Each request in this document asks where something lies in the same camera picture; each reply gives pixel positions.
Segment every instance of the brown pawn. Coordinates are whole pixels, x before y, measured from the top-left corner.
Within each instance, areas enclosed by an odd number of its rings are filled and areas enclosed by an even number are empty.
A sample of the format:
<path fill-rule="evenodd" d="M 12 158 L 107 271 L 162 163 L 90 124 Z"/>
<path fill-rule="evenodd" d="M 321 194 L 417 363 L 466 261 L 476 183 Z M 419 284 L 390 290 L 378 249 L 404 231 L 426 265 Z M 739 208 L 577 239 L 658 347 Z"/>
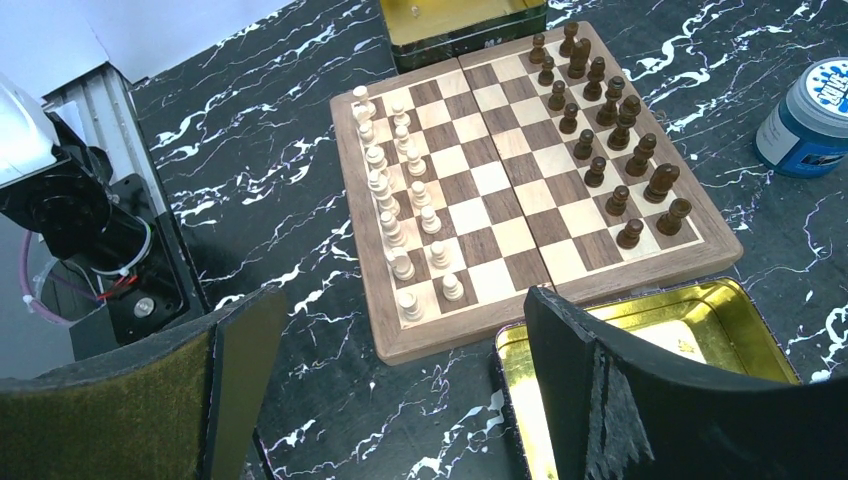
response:
<path fill-rule="evenodd" d="M 547 87 L 554 83 L 554 59 L 548 55 L 542 62 L 542 71 L 539 72 L 539 85 Z"/>
<path fill-rule="evenodd" d="M 639 145 L 633 149 L 633 156 L 624 166 L 624 171 L 631 177 L 641 177 L 648 171 L 648 159 L 654 156 L 657 146 L 657 136 L 648 133 L 639 139 Z"/>
<path fill-rule="evenodd" d="M 624 215 L 624 211 L 627 210 L 627 199 L 629 198 L 630 189 L 624 185 L 619 185 L 612 191 L 612 196 L 607 199 L 607 203 L 604 205 L 604 210 L 613 217 L 620 217 Z"/>
<path fill-rule="evenodd" d="M 654 170 L 648 186 L 645 187 L 645 200 L 651 203 L 662 203 L 674 182 L 680 176 L 680 168 L 670 163 L 664 163 Z"/>
<path fill-rule="evenodd" d="M 618 109 L 618 118 L 615 120 L 615 130 L 612 131 L 607 139 L 607 147 L 611 150 L 624 150 L 630 144 L 630 129 L 636 125 L 636 116 L 642 111 L 642 104 L 639 103 L 639 97 L 636 95 L 628 95 L 621 102 L 621 107 Z"/>
<path fill-rule="evenodd" d="M 604 170 L 606 168 L 607 161 L 604 157 L 593 158 L 589 170 L 586 170 L 586 174 L 583 175 L 583 183 L 587 187 L 600 187 L 604 183 Z"/>
<path fill-rule="evenodd" d="M 530 50 L 530 63 L 538 65 L 545 61 L 545 36 L 541 33 L 533 35 L 533 49 Z"/>
<path fill-rule="evenodd" d="M 548 108 L 558 112 L 565 108 L 565 82 L 557 80 L 551 90 L 551 98 L 548 99 Z"/>
<path fill-rule="evenodd" d="M 586 74 L 589 83 L 583 89 L 583 98 L 590 102 L 601 99 L 601 93 L 603 93 L 601 82 L 604 81 L 604 70 L 606 67 L 607 64 L 604 62 L 604 57 L 595 57 L 592 60 L 592 64 L 589 65 L 589 73 Z"/>
<path fill-rule="evenodd" d="M 668 207 L 668 212 L 657 220 L 657 230 L 663 235 L 676 235 L 683 226 L 683 219 L 692 211 L 692 204 L 685 198 L 677 198 Z"/>
<path fill-rule="evenodd" d="M 580 107 L 576 103 L 569 103 L 565 106 L 565 111 L 562 112 L 562 120 L 559 121 L 559 131 L 565 134 L 571 134 L 577 131 L 577 112 Z"/>
<path fill-rule="evenodd" d="M 583 130 L 580 132 L 580 137 L 577 139 L 577 144 L 574 145 L 574 151 L 571 152 L 571 156 L 576 158 L 577 160 L 586 160 L 592 156 L 592 140 L 595 139 L 595 132 L 589 130 Z"/>
<path fill-rule="evenodd" d="M 642 220 L 638 218 L 629 220 L 624 224 L 624 228 L 618 232 L 618 236 L 615 237 L 615 243 L 627 250 L 635 247 L 639 244 L 639 235 L 642 234 L 643 228 L 645 228 L 645 224 L 642 223 Z"/>
<path fill-rule="evenodd" d="M 586 75 L 586 62 L 589 61 L 589 53 L 592 51 L 592 42 L 583 38 L 574 45 L 571 51 L 571 63 L 568 64 L 568 78 L 578 79 Z"/>
<path fill-rule="evenodd" d="M 595 116 L 595 121 L 598 122 L 598 125 L 609 127 L 615 123 L 618 117 L 616 103 L 621 100 L 622 90 L 624 90 L 623 78 L 616 75 L 607 82 L 607 101 L 601 106 L 601 109 L 598 110 L 598 114 Z"/>
<path fill-rule="evenodd" d="M 570 57 L 574 50 L 574 37 L 577 36 L 577 30 L 580 25 L 577 22 L 568 22 L 562 28 L 562 33 L 565 34 L 565 40 L 559 44 L 559 54 L 562 57 Z"/>

